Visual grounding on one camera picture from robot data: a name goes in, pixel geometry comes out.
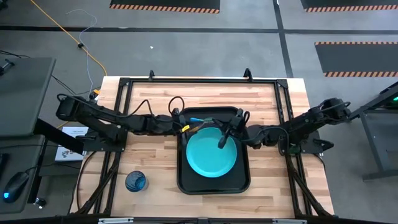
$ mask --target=black tray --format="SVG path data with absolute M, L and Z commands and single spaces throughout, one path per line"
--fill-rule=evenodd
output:
M 206 108 L 186 108 L 181 111 L 185 120 L 190 118 L 216 118 L 221 121 L 229 121 L 236 115 L 237 108 L 232 106 L 225 107 L 206 107 Z M 244 192 L 250 185 L 250 170 L 248 151 L 244 144 L 234 139 L 238 154 L 235 165 L 232 169 L 221 177 L 209 178 L 196 173 L 188 163 L 186 147 L 181 144 L 181 139 L 177 139 L 177 185 L 185 194 L 235 194 Z

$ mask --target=white paper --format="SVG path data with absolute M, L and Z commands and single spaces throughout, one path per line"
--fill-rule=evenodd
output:
M 87 127 L 63 127 L 62 132 L 72 136 L 84 136 L 88 131 Z M 73 152 L 69 149 L 65 149 L 63 146 L 58 146 L 57 154 L 55 155 L 55 161 L 65 162 L 65 161 L 82 161 L 83 156 L 79 153 Z

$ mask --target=white cable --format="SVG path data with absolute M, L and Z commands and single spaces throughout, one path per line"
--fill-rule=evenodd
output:
M 88 53 L 90 52 L 90 50 L 89 50 L 89 48 L 87 47 L 87 45 L 82 41 L 81 35 L 84 33 L 84 31 L 86 31 L 86 30 L 92 28 L 93 26 L 95 26 L 95 24 L 97 24 L 97 18 L 96 18 L 95 16 L 91 15 L 90 13 L 88 13 L 87 11 L 83 10 L 83 9 L 75 9 L 75 10 L 72 10 L 72 11 L 70 11 L 70 12 L 67 12 L 65 15 L 67 15 L 67 14 L 69 14 L 69 13 L 71 13 L 71 12 L 75 12 L 75 11 L 83 11 L 83 12 L 85 12 L 87 15 L 89 15 L 89 16 L 91 16 L 91 17 L 93 17 L 93 18 L 95 19 L 94 24 L 91 24 L 91 21 L 90 21 L 90 26 L 87 27 L 86 29 L 82 30 L 82 31 L 80 32 L 80 34 L 79 34 L 80 43 L 82 43 L 82 44 L 83 44 L 83 47 L 85 47 L 85 48 L 87 49 L 87 75 L 88 75 L 88 79 L 89 79 L 90 82 L 91 82 L 90 90 L 89 90 L 88 96 L 87 96 L 87 100 L 89 100 L 89 99 L 90 99 L 90 93 L 91 93 L 91 91 L 93 90 L 93 81 L 92 81 L 92 79 L 91 79 L 90 71 L 89 71 L 89 69 L 88 69 L 88 61 L 89 61 L 89 55 L 88 55 Z

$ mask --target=computer mouse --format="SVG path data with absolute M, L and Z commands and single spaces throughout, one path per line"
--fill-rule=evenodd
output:
M 6 203 L 15 202 L 21 195 L 26 182 L 29 180 L 29 175 L 25 172 L 16 173 L 4 188 L 2 199 Z

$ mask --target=blue cup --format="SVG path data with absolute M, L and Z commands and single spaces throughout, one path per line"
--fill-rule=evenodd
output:
M 141 171 L 132 171 L 126 177 L 126 188 L 131 192 L 138 192 L 148 188 L 148 179 Z

